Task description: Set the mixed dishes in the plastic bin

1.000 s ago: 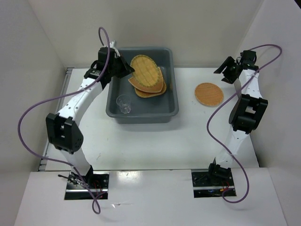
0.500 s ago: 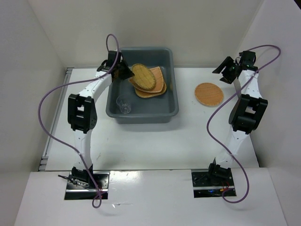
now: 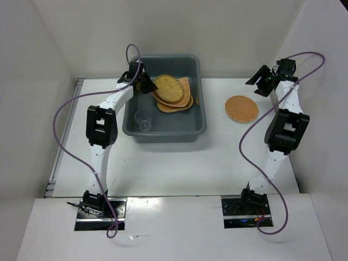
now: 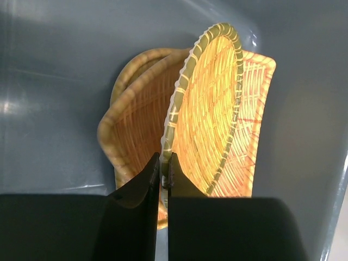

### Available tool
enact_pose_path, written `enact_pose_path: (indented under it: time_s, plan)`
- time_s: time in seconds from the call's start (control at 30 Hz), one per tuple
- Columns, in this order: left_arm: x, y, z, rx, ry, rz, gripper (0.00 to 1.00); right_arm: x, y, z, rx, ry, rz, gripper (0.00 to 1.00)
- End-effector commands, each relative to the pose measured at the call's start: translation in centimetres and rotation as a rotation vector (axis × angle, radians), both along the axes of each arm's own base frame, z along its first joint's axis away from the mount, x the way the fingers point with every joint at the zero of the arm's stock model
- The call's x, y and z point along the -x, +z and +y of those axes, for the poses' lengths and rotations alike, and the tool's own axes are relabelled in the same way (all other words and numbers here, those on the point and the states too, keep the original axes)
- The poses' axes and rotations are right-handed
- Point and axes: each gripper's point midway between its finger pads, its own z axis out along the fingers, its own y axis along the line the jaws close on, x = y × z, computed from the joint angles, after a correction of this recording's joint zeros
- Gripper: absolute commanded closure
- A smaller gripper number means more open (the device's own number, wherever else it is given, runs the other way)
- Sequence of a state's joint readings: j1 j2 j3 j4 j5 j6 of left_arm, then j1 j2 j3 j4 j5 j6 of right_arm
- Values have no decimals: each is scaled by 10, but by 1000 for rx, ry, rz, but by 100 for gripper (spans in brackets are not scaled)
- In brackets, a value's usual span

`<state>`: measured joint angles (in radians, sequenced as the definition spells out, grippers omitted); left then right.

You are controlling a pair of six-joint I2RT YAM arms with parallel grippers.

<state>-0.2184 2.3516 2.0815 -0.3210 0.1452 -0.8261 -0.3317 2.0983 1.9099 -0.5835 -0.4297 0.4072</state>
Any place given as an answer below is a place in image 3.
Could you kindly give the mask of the round yellow bamboo tray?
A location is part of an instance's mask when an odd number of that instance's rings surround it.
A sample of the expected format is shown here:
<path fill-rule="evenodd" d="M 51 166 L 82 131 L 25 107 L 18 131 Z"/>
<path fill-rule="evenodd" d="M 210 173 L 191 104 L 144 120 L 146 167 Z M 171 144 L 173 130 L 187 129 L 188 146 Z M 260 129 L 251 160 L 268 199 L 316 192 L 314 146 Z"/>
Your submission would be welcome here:
<path fill-rule="evenodd" d="M 164 101 L 176 103 L 183 99 L 184 88 L 173 76 L 162 74 L 155 78 L 154 83 L 157 87 L 154 94 Z"/>

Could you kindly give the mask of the square woven bamboo tray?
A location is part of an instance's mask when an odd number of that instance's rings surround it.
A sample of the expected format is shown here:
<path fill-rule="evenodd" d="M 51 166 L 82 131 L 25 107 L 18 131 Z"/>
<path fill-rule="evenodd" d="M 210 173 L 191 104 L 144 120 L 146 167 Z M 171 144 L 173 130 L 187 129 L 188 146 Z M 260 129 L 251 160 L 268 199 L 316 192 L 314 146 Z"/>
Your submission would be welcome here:
<path fill-rule="evenodd" d="M 193 101 L 193 97 L 191 96 L 189 98 L 188 104 L 184 107 L 173 107 L 173 106 L 160 103 L 159 101 L 156 101 L 156 104 L 157 104 L 157 108 L 164 113 L 176 113 L 179 111 L 185 111 L 190 109 L 193 106 L 194 101 Z"/>

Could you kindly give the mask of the round orange woven tray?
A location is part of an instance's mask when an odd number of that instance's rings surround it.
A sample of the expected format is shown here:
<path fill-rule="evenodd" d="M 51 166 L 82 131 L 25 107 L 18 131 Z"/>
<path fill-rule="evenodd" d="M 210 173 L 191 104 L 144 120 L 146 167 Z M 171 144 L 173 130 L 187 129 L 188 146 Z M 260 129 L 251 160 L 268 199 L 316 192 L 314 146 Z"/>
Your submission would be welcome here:
<path fill-rule="evenodd" d="M 225 102 L 225 112 L 236 122 L 249 123 L 257 118 L 259 109 L 256 102 L 251 98 L 236 95 L 228 98 Z"/>

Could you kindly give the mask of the clear plastic cup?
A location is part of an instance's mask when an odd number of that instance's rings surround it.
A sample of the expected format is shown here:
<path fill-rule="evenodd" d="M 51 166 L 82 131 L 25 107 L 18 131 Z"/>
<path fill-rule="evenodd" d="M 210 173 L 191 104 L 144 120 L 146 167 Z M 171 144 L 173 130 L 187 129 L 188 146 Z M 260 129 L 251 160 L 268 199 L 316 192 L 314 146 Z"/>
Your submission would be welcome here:
<path fill-rule="evenodd" d="M 134 114 L 134 120 L 139 129 L 143 132 L 147 132 L 152 128 L 152 114 L 148 110 L 138 110 Z"/>

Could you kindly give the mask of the fan-shaped woven bamboo tray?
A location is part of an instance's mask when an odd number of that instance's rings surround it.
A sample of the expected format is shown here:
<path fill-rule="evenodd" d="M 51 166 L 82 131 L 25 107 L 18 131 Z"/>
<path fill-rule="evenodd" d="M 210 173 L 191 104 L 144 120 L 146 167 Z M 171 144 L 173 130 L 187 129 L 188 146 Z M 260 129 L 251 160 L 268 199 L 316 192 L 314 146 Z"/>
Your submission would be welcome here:
<path fill-rule="evenodd" d="M 178 81 L 181 83 L 181 85 L 183 86 L 184 89 L 184 97 L 181 101 L 179 102 L 168 102 L 165 101 L 164 99 L 160 98 L 155 92 L 152 92 L 153 97 L 159 101 L 160 103 L 169 105 L 169 106 L 173 106 L 173 107 L 184 107 L 188 104 L 189 102 L 189 98 L 192 96 L 191 95 L 191 88 L 190 88 L 190 84 L 188 81 L 187 77 L 184 78 L 180 78 L 178 79 Z"/>

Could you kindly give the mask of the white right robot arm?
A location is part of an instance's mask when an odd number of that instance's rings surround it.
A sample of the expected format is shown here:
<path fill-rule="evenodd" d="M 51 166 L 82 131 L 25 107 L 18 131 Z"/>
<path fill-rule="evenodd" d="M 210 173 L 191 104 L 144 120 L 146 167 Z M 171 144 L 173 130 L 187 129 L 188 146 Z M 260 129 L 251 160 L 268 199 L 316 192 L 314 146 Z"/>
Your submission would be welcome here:
<path fill-rule="evenodd" d="M 296 62 L 289 58 L 277 61 L 277 70 L 263 65 L 246 84 L 256 85 L 255 94 L 267 97 L 275 91 L 280 104 L 266 130 L 267 145 L 260 166 L 262 173 L 255 175 L 241 192 L 239 209 L 251 214 L 264 207 L 266 194 L 281 162 L 299 146 L 310 117 L 303 113 L 298 98 L 298 78 L 294 76 Z"/>

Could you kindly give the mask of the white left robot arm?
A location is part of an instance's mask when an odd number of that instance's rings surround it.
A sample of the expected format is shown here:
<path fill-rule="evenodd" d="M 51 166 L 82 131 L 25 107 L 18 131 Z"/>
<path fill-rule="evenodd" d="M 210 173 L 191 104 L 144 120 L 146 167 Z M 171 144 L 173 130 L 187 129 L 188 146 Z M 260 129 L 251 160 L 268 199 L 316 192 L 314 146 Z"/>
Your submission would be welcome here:
<path fill-rule="evenodd" d="M 109 153 L 118 135 L 116 116 L 139 90 L 148 94 L 157 90 L 141 61 L 131 61 L 129 70 L 117 81 L 115 91 L 99 105 L 87 109 L 86 137 L 91 151 L 91 177 L 83 195 L 83 206 L 100 218 L 109 212 L 107 167 Z"/>

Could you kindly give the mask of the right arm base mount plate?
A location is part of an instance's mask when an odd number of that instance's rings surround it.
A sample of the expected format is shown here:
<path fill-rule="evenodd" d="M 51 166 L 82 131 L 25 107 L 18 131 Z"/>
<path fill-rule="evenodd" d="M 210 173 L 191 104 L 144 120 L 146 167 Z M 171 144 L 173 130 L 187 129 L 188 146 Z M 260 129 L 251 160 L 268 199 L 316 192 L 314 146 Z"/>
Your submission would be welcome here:
<path fill-rule="evenodd" d="M 222 214 L 225 229 L 254 228 L 258 221 L 260 227 L 273 227 L 268 200 L 262 207 L 245 210 L 238 197 L 222 197 Z"/>

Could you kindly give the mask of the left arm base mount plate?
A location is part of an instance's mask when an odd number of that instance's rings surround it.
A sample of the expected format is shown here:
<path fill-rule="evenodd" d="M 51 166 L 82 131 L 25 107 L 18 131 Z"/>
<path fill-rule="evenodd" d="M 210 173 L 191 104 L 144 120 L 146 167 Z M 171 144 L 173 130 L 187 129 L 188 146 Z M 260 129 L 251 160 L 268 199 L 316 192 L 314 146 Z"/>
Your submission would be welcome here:
<path fill-rule="evenodd" d="M 110 198 L 109 201 L 119 221 L 118 230 L 124 231 L 127 199 Z M 75 231 L 107 231 L 107 229 L 115 223 L 115 219 L 109 207 L 107 207 L 105 212 L 102 212 L 101 210 L 93 210 L 90 207 L 83 206 L 82 200 L 79 205 L 74 226 Z"/>

